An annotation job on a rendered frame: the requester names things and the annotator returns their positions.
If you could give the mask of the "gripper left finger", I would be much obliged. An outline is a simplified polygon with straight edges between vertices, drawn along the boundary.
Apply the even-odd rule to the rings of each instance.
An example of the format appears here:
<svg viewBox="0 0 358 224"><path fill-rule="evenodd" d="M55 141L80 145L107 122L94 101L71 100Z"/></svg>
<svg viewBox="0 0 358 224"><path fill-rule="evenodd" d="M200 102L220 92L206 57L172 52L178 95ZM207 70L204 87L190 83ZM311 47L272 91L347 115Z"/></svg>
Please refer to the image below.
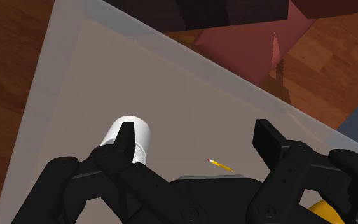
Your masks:
<svg viewBox="0 0 358 224"><path fill-rule="evenodd" d="M89 200L101 198L122 224L204 224L204 210L144 164L133 161L135 124L87 159L49 161L11 224L76 224Z"/></svg>

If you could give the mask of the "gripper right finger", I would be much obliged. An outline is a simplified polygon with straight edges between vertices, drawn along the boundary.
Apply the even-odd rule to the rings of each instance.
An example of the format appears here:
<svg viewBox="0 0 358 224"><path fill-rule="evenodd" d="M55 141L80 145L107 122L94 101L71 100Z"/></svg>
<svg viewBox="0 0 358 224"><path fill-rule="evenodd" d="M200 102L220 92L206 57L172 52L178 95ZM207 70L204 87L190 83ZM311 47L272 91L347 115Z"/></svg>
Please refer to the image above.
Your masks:
<svg viewBox="0 0 358 224"><path fill-rule="evenodd" d="M257 119L253 146L270 172L247 207L249 224L329 224L299 202L313 190L345 224L358 224L358 153L333 149L328 155L286 139L267 119Z"/></svg>

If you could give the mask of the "yellow round object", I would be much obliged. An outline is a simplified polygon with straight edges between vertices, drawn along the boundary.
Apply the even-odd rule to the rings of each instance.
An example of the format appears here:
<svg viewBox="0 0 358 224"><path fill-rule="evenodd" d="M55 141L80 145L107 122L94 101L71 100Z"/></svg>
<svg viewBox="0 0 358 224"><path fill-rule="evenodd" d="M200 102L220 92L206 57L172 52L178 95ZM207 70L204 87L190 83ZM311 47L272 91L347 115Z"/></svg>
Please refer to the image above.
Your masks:
<svg viewBox="0 0 358 224"><path fill-rule="evenodd" d="M309 207L309 210L321 218L324 218L331 224L345 224L336 210L333 209L325 200L315 203Z"/></svg>

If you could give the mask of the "white cylindrical cup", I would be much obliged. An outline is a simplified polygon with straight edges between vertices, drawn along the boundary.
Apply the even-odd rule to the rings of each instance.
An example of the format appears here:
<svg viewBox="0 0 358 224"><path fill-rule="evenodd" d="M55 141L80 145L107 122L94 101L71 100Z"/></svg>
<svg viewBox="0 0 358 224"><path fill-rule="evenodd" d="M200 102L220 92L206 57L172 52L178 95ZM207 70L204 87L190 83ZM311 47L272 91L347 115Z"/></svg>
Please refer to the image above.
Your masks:
<svg viewBox="0 0 358 224"><path fill-rule="evenodd" d="M146 165L148 149L151 142L151 131L149 125L139 117L123 116L118 118L113 122L100 145L103 146L106 144L113 144L118 135L120 127L124 122L134 123L136 149L132 162L140 162Z"/></svg>

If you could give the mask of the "yellow pencil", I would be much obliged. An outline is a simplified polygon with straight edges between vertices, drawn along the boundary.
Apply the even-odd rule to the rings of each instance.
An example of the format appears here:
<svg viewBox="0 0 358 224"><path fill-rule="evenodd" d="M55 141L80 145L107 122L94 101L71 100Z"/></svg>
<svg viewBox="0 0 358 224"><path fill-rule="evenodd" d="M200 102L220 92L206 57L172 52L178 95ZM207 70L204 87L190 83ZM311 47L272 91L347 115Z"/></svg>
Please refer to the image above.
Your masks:
<svg viewBox="0 0 358 224"><path fill-rule="evenodd" d="M210 163L212 163L212 164L218 166L218 167L221 167L221 168L223 168L223 169L226 169L226 170L228 170L228 171L230 171L230 172L234 172L234 170L233 170L232 168L230 168L230 167L228 167L228 166L225 166L225 165L223 165L223 164L221 164L221 163L219 163L219 162L216 162L216 161L213 160L213 159L210 159L210 158L209 158L208 161L209 161Z"/></svg>

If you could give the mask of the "grey table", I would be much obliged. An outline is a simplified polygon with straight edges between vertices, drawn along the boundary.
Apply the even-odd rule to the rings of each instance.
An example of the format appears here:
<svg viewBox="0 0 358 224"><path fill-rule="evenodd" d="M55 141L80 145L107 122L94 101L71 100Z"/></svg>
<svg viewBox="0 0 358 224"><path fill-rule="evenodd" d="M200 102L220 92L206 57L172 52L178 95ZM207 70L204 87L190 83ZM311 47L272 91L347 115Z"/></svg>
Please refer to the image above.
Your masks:
<svg viewBox="0 0 358 224"><path fill-rule="evenodd" d="M358 143L103 0L55 0L0 197L11 224L45 165L80 160L122 116L151 129L147 166L166 180L224 175L262 181L255 121L321 154Z"/></svg>

